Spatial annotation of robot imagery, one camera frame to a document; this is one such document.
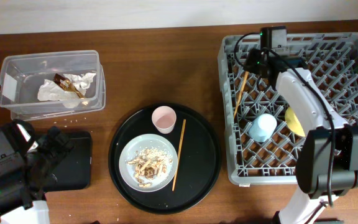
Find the wooden chopstick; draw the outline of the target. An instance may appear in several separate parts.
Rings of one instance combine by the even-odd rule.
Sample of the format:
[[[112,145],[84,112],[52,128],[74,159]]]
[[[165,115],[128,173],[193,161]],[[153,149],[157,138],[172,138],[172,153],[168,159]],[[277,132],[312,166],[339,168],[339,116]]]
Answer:
[[[172,192],[175,191],[175,186],[176,186],[176,183],[177,183],[178,169],[179,169],[179,165],[180,165],[181,149],[182,149],[182,146],[183,146],[185,128],[186,128],[186,119],[183,120],[182,129],[181,129],[181,136],[180,136],[180,142],[179,142],[178,153],[177,153],[178,165],[177,165],[177,168],[176,168],[176,171],[175,171],[175,176],[173,178]]]
[[[246,83],[247,83],[248,76],[249,76],[249,72],[245,71],[244,78],[243,78],[243,81],[242,81],[242,85],[241,85],[241,88],[240,88],[240,92],[239,92],[239,95],[238,95],[238,98],[237,98],[237,101],[236,101],[236,107],[235,107],[234,115],[233,115],[234,119],[236,118],[236,114],[238,112],[238,108],[239,108],[239,105],[240,105],[241,100],[242,100],[242,95],[243,95],[244,88],[245,88]]]

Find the small blue cup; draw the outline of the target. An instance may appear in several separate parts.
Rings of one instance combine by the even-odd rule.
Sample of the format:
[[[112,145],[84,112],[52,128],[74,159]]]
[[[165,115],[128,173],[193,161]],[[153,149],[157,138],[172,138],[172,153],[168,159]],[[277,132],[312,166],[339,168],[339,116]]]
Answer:
[[[265,113],[253,120],[248,133],[254,141],[264,142],[273,135],[276,127],[277,121],[275,117]]]

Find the yellow bowl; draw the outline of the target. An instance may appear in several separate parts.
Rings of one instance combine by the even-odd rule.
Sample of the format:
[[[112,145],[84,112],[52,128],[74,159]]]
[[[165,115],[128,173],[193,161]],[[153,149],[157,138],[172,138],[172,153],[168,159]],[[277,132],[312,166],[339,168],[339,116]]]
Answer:
[[[285,112],[285,122],[291,132],[298,136],[305,137],[305,132],[291,107],[289,107]]]

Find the white napkin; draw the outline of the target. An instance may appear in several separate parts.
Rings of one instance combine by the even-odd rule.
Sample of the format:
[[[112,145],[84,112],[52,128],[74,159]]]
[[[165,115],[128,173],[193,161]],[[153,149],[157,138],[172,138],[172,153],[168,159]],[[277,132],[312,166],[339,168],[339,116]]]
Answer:
[[[82,94],[86,95],[86,91],[91,88],[93,79],[96,76],[94,72],[83,73],[80,75],[74,75],[64,73],[62,77],[68,79],[73,86]],[[37,99],[39,101],[63,101],[63,105],[66,108],[75,108],[79,105],[87,105],[87,101],[74,102],[73,100],[79,100],[80,98],[75,92],[64,90],[54,80],[44,80],[44,84],[40,86]]]

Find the gold snack wrapper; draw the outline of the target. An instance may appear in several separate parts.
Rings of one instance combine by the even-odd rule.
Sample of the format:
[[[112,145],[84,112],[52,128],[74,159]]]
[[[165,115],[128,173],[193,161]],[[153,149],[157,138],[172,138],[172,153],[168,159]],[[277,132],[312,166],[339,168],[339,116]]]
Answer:
[[[88,81],[84,76],[64,74],[64,76],[55,74],[53,81],[62,90],[75,93],[79,99],[85,99],[85,94],[79,89],[86,90],[90,87],[91,81]]]

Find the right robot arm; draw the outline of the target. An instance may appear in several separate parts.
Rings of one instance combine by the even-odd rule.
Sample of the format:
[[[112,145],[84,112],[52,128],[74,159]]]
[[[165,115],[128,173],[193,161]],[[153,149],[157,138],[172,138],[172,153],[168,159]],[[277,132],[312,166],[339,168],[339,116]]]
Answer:
[[[350,125],[331,107],[302,58],[252,49],[244,69],[268,79],[306,136],[295,167],[298,187],[272,221],[314,223],[326,207],[358,187],[358,125]]]

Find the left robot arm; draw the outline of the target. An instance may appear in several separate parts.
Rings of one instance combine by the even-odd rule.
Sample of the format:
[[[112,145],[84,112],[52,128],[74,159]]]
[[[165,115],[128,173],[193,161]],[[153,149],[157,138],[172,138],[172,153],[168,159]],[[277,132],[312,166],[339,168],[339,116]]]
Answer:
[[[68,136],[52,127],[40,138],[39,150],[27,154],[23,166],[0,176],[0,222],[17,208],[28,210],[45,200],[43,187],[48,177],[72,149]]]

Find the grey dishwasher rack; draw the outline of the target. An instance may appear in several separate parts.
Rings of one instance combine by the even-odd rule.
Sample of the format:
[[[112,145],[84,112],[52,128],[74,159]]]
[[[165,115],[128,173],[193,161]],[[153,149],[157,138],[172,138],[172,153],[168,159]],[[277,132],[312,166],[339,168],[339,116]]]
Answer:
[[[239,62],[260,45],[257,35],[223,38],[218,53],[220,90],[223,95],[227,175],[240,187],[294,184],[295,165],[304,138],[285,122],[288,103],[257,75],[250,74],[234,119],[244,71]],[[316,86],[331,106],[351,125],[358,124],[358,33],[290,34],[290,54],[301,57]],[[277,121],[273,135],[264,142],[249,136],[253,120],[271,114]]]

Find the clear plastic waste bin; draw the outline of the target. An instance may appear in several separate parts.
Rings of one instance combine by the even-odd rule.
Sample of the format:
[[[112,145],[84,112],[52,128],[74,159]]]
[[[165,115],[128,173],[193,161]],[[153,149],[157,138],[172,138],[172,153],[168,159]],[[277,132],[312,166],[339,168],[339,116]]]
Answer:
[[[39,88],[52,83],[56,74],[84,77],[93,73],[92,82],[67,100],[40,101]],[[106,105],[106,84],[99,54],[95,50],[14,55],[4,59],[0,72],[0,107],[12,119],[25,121],[100,111]]]

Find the black rectangular tray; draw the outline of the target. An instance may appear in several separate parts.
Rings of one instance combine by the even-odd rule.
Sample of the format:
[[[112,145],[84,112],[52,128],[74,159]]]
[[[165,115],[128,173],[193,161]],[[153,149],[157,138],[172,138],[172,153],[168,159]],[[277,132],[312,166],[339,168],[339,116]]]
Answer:
[[[45,192],[81,190],[91,183],[93,142],[89,132],[68,133],[75,148],[53,170],[44,185]]]

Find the grey plate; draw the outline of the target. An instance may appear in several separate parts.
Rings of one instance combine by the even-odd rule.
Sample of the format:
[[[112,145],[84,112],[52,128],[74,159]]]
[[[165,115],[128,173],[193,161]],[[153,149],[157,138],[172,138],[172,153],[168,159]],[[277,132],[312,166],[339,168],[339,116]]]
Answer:
[[[127,165],[126,162],[135,158],[137,151],[140,152],[144,148],[156,147],[157,149],[166,149],[173,157],[173,164],[168,167],[169,176],[160,182],[153,181],[153,186],[149,188],[140,188],[133,178],[134,168]],[[156,134],[143,134],[130,140],[124,147],[119,157],[119,172],[124,182],[133,190],[138,192],[156,192],[168,185],[175,176],[175,171],[178,165],[177,152],[175,147],[169,140]]]

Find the pink cup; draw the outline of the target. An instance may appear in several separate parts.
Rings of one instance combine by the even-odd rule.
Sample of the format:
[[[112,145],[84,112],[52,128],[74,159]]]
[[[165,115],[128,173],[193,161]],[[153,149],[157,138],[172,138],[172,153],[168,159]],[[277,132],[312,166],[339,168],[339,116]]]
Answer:
[[[169,106],[159,106],[152,113],[152,123],[162,134],[169,134],[172,132],[176,120],[176,112]]]

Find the food scraps on plate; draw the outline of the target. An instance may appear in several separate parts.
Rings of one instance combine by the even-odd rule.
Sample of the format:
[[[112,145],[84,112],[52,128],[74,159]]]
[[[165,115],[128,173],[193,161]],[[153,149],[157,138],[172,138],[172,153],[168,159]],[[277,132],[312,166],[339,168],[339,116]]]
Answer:
[[[166,149],[156,147],[137,151],[135,158],[126,162],[134,168],[133,178],[140,188],[153,186],[153,181],[161,181],[169,176],[168,167],[173,164],[173,157]]]

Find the round black serving tray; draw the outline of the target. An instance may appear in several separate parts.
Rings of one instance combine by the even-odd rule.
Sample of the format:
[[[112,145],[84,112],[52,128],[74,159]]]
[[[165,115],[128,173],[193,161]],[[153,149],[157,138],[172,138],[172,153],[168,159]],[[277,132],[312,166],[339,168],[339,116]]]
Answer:
[[[173,131],[164,135],[176,151],[181,152],[176,181],[154,192],[131,187],[124,180],[132,176],[120,164],[131,159],[125,146],[143,134],[158,134],[152,124],[157,104],[146,106],[129,116],[116,131],[109,149],[109,173],[119,193],[133,206],[146,212],[171,214],[184,211],[207,196],[219,176],[221,149],[212,126],[199,113],[183,105],[170,103],[177,114]]]

